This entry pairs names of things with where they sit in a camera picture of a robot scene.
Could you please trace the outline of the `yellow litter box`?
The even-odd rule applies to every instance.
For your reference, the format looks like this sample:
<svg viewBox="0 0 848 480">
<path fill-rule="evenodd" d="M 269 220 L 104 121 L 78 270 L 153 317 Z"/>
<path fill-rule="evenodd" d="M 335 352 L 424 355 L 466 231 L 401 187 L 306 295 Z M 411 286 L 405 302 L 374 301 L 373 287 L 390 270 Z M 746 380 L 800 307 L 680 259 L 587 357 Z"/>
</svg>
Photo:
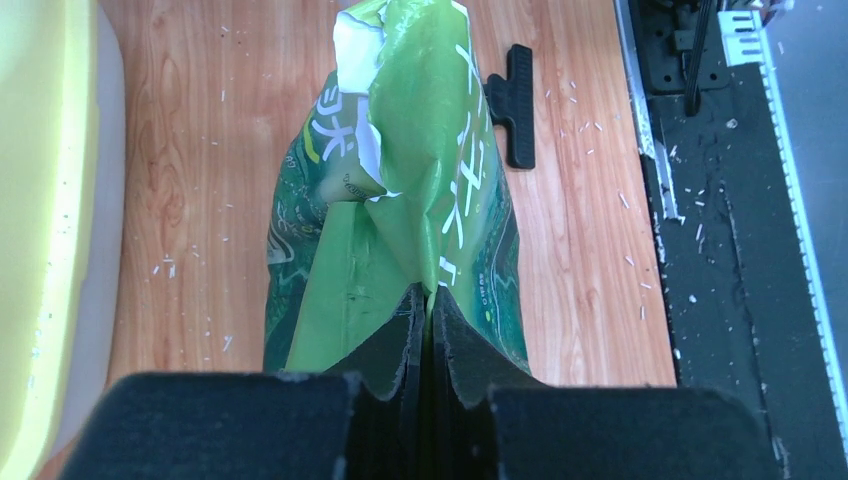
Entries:
<svg viewBox="0 0 848 480">
<path fill-rule="evenodd" d="M 1 5 L 1 475 L 28 479 L 105 386 L 125 188 L 125 82 L 95 1 Z"/>
</svg>

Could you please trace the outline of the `green litter bag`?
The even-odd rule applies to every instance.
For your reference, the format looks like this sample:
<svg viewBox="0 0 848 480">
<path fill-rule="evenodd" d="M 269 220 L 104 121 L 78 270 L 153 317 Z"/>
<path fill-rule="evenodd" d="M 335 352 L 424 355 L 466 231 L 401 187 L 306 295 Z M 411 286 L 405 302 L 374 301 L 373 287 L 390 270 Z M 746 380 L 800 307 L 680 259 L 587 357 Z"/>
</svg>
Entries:
<svg viewBox="0 0 848 480">
<path fill-rule="evenodd" d="M 527 369 L 517 222 L 466 7 L 362 1 L 333 44 L 273 194 L 264 370 L 327 370 L 413 284 Z"/>
</svg>

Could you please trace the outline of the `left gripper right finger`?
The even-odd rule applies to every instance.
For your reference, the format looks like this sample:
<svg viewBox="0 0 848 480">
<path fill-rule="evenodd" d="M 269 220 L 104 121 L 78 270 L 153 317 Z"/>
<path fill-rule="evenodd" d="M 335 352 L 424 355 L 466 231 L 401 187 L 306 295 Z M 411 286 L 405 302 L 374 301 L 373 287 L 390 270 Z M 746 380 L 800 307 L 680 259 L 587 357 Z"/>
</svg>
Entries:
<svg viewBox="0 0 848 480">
<path fill-rule="evenodd" d="M 437 479 L 775 479 L 736 399 L 700 388 L 553 387 L 513 364 L 440 288 L 432 312 Z"/>
</svg>

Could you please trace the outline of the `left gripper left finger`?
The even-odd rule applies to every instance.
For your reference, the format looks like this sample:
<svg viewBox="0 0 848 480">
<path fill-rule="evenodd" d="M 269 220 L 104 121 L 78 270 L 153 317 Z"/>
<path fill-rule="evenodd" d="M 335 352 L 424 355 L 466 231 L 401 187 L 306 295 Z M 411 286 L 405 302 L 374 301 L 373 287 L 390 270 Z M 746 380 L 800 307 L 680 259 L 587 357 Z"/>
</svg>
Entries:
<svg viewBox="0 0 848 480">
<path fill-rule="evenodd" d="M 99 401 L 64 479 L 413 479 L 425 299 L 323 373 L 142 372 Z"/>
</svg>

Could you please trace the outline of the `black bag clip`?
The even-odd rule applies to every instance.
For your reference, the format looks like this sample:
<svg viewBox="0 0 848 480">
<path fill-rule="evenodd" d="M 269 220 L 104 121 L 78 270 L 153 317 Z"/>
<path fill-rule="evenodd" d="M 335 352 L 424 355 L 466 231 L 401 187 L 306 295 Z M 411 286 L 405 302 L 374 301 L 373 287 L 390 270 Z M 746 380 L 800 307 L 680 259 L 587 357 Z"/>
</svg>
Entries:
<svg viewBox="0 0 848 480">
<path fill-rule="evenodd" d="M 518 170 L 533 170 L 535 123 L 533 52 L 513 44 L 506 54 L 507 75 L 490 74 L 484 84 L 492 123 L 506 129 L 506 163 Z"/>
</svg>

